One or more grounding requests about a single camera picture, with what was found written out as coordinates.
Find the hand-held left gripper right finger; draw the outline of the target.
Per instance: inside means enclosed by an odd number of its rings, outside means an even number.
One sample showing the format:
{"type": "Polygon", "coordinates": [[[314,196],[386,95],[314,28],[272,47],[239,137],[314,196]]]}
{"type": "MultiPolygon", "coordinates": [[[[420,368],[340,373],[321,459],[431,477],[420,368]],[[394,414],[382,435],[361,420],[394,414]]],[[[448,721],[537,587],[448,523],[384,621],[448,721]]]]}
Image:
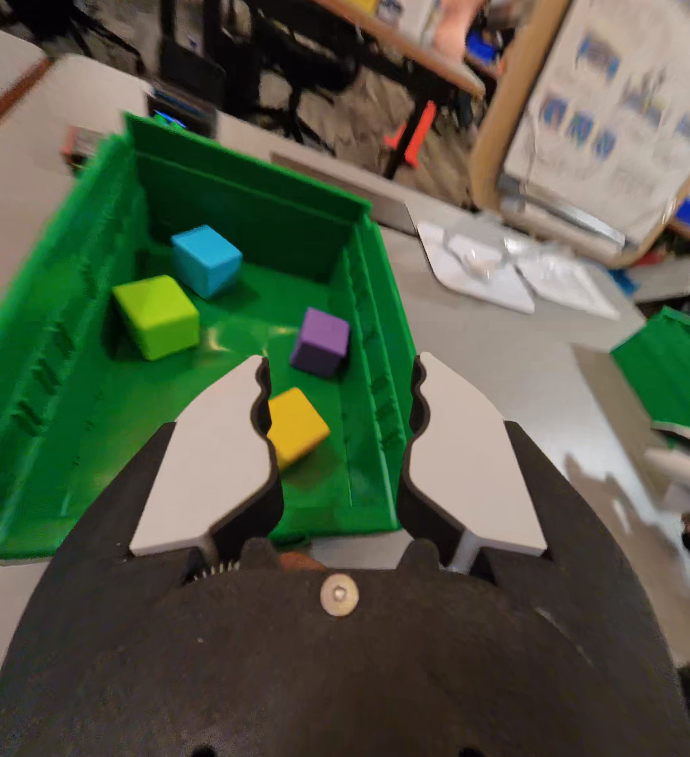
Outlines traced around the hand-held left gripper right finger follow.
{"type": "Polygon", "coordinates": [[[430,353],[415,358],[411,396],[397,493],[403,529],[432,543],[450,572],[469,573],[483,548],[542,557],[548,543],[494,404],[430,353]]]}

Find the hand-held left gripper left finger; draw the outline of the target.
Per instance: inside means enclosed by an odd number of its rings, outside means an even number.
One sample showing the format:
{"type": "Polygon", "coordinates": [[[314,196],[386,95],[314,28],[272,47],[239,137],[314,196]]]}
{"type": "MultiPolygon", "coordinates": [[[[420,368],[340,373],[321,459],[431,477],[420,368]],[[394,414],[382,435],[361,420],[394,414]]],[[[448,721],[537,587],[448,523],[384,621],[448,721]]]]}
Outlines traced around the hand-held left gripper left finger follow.
{"type": "Polygon", "coordinates": [[[212,567],[283,516],[281,472],[268,432],[268,359],[248,357],[179,414],[129,549],[153,556],[196,548],[212,567]]]}

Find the green plastic bin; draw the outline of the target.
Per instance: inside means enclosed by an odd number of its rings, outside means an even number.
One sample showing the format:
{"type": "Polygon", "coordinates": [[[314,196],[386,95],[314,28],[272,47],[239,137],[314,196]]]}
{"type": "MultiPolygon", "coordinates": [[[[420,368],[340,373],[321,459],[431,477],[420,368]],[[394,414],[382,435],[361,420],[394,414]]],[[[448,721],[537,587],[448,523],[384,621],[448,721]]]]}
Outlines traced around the green plastic bin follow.
{"type": "Polygon", "coordinates": [[[690,316],[664,307],[610,352],[652,421],[690,427],[690,316]]]}
{"type": "Polygon", "coordinates": [[[0,561],[52,556],[165,422],[249,356],[331,433],[282,473],[278,544],[395,531],[415,346],[381,232],[353,194],[125,115],[0,303],[0,561]],[[171,236],[208,225],[244,256],[199,311],[200,343],[149,362],[112,290],[175,277],[171,236]],[[307,308],[345,319],[332,378],[290,365],[307,308]]]}

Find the yellow cube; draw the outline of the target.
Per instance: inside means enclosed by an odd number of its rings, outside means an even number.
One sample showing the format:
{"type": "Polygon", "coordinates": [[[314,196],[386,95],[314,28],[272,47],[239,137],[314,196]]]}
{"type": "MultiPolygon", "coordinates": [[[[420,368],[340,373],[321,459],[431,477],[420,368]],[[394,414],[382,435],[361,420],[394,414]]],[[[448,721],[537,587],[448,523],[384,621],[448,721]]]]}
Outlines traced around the yellow cube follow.
{"type": "Polygon", "coordinates": [[[281,472],[318,447],[331,433],[326,421],[299,388],[291,388],[268,402],[271,428],[268,439],[281,472]]]}

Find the lime green cube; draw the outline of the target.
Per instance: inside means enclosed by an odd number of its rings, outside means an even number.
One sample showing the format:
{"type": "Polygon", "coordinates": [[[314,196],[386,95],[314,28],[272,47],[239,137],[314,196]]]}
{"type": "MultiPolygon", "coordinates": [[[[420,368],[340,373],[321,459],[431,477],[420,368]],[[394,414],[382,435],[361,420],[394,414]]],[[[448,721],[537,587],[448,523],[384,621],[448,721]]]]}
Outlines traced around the lime green cube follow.
{"type": "Polygon", "coordinates": [[[198,346],[199,311],[171,276],[123,283],[112,294],[145,360],[154,362],[198,346]]]}

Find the purple cube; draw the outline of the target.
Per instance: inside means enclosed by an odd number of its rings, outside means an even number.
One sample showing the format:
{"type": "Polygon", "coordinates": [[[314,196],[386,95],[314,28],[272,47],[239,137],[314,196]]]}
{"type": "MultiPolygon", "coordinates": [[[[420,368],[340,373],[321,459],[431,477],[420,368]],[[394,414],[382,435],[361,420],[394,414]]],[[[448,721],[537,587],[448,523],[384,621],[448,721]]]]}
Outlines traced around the purple cube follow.
{"type": "Polygon", "coordinates": [[[340,317],[309,307],[305,311],[290,365],[319,378],[332,378],[348,355],[350,324],[340,317]]]}

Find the blue cube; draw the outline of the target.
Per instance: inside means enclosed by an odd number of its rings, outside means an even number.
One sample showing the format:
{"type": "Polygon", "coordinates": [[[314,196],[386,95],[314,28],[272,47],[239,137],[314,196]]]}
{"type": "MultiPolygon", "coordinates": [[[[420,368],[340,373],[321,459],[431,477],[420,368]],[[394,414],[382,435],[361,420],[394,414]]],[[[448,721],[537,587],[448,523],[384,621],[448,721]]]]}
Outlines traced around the blue cube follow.
{"type": "Polygon", "coordinates": [[[243,254],[208,225],[171,236],[175,278],[204,300],[229,289],[244,263],[243,254]]]}

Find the grey desk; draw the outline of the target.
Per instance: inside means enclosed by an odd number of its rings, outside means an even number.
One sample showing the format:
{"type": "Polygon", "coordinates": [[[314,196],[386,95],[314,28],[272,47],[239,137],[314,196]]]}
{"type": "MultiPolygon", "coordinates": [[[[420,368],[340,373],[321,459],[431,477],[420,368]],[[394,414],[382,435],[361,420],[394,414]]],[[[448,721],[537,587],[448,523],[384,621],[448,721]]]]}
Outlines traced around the grey desk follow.
{"type": "MultiPolygon", "coordinates": [[[[0,69],[28,72],[39,53],[0,33],[0,69]]],[[[68,55],[54,63],[0,120],[0,300],[29,249],[73,185],[60,156],[70,125],[120,131],[122,112],[144,114],[145,82],[102,63],[68,55]]],[[[286,155],[321,173],[404,203],[414,220],[471,235],[472,219],[425,194],[296,147],[220,115],[222,145],[261,160],[286,155]]],[[[383,240],[418,351],[429,351],[518,422],[612,531],[653,603],[671,653],[690,664],[690,555],[681,523],[657,509],[663,485],[635,462],[630,446],[648,431],[633,424],[630,397],[607,354],[643,324],[641,314],[597,269],[595,282],[617,307],[618,321],[544,303],[521,316],[445,290],[408,235],[383,228],[383,240]]],[[[330,566],[388,567],[407,544],[402,533],[314,542],[330,566]]],[[[0,664],[42,563],[0,567],[0,664]]]]}

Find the laminated paper sheet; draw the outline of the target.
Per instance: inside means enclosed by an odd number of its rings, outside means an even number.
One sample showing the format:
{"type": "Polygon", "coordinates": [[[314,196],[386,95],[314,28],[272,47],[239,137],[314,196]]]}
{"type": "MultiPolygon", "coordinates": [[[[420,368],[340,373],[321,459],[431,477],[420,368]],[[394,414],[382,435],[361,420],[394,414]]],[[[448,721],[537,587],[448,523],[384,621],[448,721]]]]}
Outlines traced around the laminated paper sheet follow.
{"type": "Polygon", "coordinates": [[[513,266],[529,288],[552,304],[616,321],[619,311],[597,288],[585,265],[554,248],[521,254],[513,266]]]}

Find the white metal stand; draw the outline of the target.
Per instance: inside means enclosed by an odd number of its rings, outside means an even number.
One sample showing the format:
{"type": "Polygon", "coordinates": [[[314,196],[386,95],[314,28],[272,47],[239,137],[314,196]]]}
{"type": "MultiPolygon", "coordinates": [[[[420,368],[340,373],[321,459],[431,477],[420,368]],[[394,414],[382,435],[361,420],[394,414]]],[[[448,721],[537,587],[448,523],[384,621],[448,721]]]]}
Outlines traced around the white metal stand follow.
{"type": "Polygon", "coordinates": [[[416,230],[429,268],[444,288],[517,313],[534,314],[532,295],[501,250],[432,222],[418,222],[416,230]]]}

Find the printed paper sheet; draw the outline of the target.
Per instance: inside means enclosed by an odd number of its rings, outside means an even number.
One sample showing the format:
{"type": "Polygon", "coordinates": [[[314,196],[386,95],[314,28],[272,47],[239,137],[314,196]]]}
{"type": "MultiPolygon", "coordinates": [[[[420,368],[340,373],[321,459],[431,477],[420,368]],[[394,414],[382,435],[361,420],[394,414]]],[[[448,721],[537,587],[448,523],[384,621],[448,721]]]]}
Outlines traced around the printed paper sheet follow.
{"type": "Polygon", "coordinates": [[[503,168],[638,247],[690,176],[690,2],[571,2],[503,168]]]}

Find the black power cube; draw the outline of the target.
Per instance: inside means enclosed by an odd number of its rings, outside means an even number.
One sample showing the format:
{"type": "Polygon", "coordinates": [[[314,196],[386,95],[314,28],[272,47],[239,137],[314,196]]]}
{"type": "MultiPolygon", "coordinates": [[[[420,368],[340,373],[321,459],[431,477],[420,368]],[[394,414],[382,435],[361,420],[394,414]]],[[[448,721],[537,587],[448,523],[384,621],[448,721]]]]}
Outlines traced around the black power cube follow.
{"type": "Polygon", "coordinates": [[[145,95],[150,118],[159,123],[193,134],[215,139],[217,111],[206,108],[202,101],[184,99],[178,92],[152,88],[145,95]]]}

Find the wooden top table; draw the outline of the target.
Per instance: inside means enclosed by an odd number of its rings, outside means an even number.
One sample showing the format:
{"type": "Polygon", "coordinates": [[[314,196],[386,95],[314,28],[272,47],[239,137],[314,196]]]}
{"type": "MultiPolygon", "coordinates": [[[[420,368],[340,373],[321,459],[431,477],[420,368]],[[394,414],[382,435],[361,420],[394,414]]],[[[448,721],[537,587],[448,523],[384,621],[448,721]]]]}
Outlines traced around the wooden top table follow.
{"type": "Polygon", "coordinates": [[[403,35],[395,27],[380,21],[351,2],[313,1],[313,3],[372,35],[387,47],[394,48],[403,57],[421,65],[453,87],[469,93],[474,99],[484,99],[486,89],[482,80],[466,64],[456,62],[403,35]]]}

